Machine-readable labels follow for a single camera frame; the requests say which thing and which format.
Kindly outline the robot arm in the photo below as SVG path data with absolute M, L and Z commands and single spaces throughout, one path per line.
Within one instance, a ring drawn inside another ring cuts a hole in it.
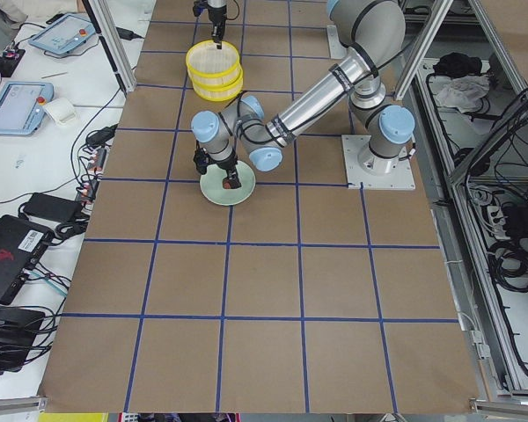
M 227 1 L 208 0 L 207 11 L 212 24 L 211 38 L 217 49 L 222 48 L 227 20 Z
M 402 51 L 406 31 L 402 9 L 395 1 L 330 1 L 326 10 L 347 49 L 344 58 L 269 122 L 263 120 L 259 100 L 243 94 L 220 113 L 197 113 L 191 128 L 199 174 L 215 165 L 225 172 L 225 189 L 240 188 L 237 146 L 245 148 L 258 171 L 272 171 L 282 162 L 283 149 L 343 99 L 365 127 L 375 127 L 371 154 L 383 160 L 399 155 L 412 130 L 396 128 L 388 120 L 391 104 L 379 71 Z

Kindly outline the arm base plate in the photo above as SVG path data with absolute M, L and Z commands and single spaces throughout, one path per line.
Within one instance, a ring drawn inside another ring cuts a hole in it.
M 336 25 L 327 25 L 326 36 L 330 58 L 333 60 L 342 59 L 347 54 L 348 48 L 341 41 L 338 27 Z
M 396 157 L 380 158 L 370 150 L 369 135 L 343 135 L 341 140 L 349 189 L 415 189 L 414 175 L 405 146 L 401 147 Z

